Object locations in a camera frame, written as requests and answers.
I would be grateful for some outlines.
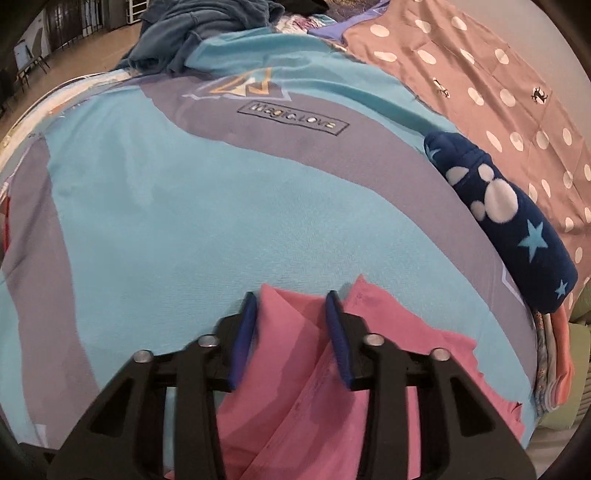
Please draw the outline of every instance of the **wooden floor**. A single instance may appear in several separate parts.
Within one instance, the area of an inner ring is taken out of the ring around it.
[[[58,85],[81,75],[111,70],[122,55],[137,41],[140,24],[119,28],[111,32],[100,31],[76,41],[64,50],[57,50],[47,57],[50,68],[44,74],[35,67],[29,75],[29,85],[25,92],[17,91],[8,101],[9,109],[0,118],[0,139],[40,97]]]

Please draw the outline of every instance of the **small animal print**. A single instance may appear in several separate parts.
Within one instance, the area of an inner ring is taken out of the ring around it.
[[[450,97],[447,89],[441,83],[439,83],[435,77],[433,77],[433,83],[437,87],[437,90],[439,91],[439,93],[441,93],[443,96],[445,96],[445,98]]]
[[[540,87],[538,87],[534,89],[534,93],[531,96],[531,98],[534,102],[538,102],[544,105],[546,103],[546,100],[548,99],[548,95],[546,95],[544,91]]]

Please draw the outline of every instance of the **metal screw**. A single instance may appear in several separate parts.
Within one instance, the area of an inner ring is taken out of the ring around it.
[[[154,354],[150,350],[138,350],[133,359],[137,364],[149,364],[154,359]]]
[[[452,357],[449,350],[445,348],[436,348],[431,352],[431,356],[438,362],[447,362]]]
[[[363,341],[369,346],[381,346],[384,344],[384,337],[378,335],[377,333],[370,333],[369,335],[365,336]]]
[[[197,343],[199,344],[199,346],[202,346],[204,348],[211,348],[213,346],[218,346],[219,340],[215,335],[203,335],[199,337]]]

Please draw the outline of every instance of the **navy blue fabric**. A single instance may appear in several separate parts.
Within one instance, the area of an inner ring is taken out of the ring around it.
[[[432,132],[424,148],[499,252],[524,300],[539,312],[555,312],[578,274],[540,209],[505,179],[488,153],[464,136]],[[504,217],[506,212],[511,218]]]
[[[271,0],[157,0],[144,13],[142,33],[116,69],[180,73],[203,40],[276,23],[285,9]]]

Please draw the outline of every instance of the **light blue star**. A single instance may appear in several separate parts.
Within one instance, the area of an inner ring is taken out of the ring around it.
[[[568,287],[569,284],[568,283],[564,283],[562,280],[560,280],[560,287],[558,287],[555,292],[558,294],[558,296],[556,297],[556,299],[559,299],[560,297],[566,296],[566,287]]]
[[[542,228],[544,228],[544,222],[540,222],[537,227],[534,227],[528,219],[527,232],[529,235],[519,242],[519,247],[526,247],[530,250],[530,263],[534,259],[535,251],[537,249],[548,248],[548,244],[542,238]]]
[[[441,148],[436,148],[435,150],[431,150],[428,145],[425,145],[425,153],[427,154],[427,158],[434,165],[436,165],[437,162],[435,161],[435,158],[433,158],[433,155],[435,155],[436,153],[439,153],[440,151],[441,151]]]

